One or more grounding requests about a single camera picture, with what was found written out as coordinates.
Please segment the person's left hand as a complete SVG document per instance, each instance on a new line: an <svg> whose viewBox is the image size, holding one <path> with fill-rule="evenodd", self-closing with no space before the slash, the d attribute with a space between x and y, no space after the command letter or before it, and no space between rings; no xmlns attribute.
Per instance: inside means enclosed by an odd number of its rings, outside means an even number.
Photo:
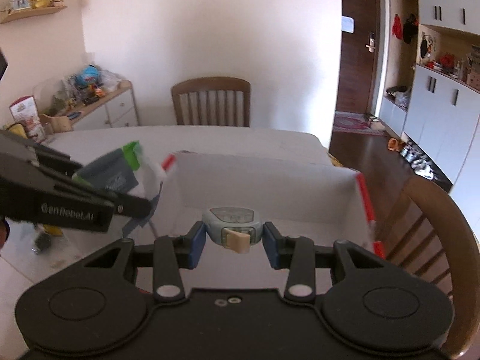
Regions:
<svg viewBox="0 0 480 360"><path fill-rule="evenodd" d="M5 218L0 219L0 249L4 247L10 236L10 226Z"/></svg>

